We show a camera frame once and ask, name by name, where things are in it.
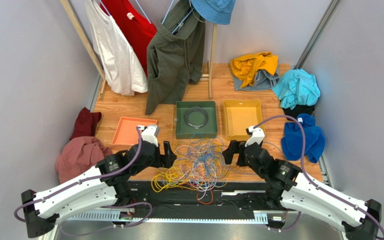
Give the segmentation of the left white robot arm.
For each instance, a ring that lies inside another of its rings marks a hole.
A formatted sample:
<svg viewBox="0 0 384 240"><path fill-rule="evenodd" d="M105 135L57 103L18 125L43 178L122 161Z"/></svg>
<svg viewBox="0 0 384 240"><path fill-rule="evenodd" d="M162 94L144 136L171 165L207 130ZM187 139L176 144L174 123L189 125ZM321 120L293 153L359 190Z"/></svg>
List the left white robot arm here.
<svg viewBox="0 0 384 240"><path fill-rule="evenodd" d="M177 155L169 141L160 151L157 125L138 125L138 143L100 160L96 165L54 188L21 194L22 205L14 211L15 218L26 224L27 236L37 238L52 231L63 221L96 208L132 209L128 186L130 177L146 168L171 168Z"/></svg>

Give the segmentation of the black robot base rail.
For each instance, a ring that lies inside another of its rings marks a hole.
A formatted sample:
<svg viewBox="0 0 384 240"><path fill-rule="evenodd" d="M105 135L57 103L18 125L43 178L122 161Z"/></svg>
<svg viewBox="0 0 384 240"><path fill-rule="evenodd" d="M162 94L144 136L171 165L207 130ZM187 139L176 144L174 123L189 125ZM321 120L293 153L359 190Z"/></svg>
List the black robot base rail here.
<svg viewBox="0 0 384 240"><path fill-rule="evenodd" d="M104 208L109 218L119 224L122 218L163 221L239 221L252 220L259 211L287 211L289 209L270 209L263 205L263 198L269 185L265 182L234 182L217 188L215 191L199 193L184 187L154 192L145 182L127 182L132 192L132 201L139 205L133 208Z"/></svg>

